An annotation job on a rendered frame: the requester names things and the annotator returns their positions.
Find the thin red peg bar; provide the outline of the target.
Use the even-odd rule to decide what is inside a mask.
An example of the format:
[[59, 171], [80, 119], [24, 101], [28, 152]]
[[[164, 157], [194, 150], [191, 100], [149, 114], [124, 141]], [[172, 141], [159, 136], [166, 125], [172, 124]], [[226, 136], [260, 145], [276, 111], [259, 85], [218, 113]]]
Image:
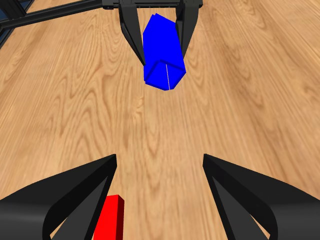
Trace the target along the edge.
[[125, 201], [119, 195], [106, 197], [93, 240], [123, 240]]

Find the blue hollow socket block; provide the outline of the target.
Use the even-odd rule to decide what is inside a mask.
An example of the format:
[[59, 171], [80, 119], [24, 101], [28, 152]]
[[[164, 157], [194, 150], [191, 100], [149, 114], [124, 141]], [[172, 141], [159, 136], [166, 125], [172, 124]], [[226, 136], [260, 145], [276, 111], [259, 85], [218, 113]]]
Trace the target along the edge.
[[143, 31], [144, 82], [163, 91], [173, 90], [186, 74], [176, 24], [156, 13]]

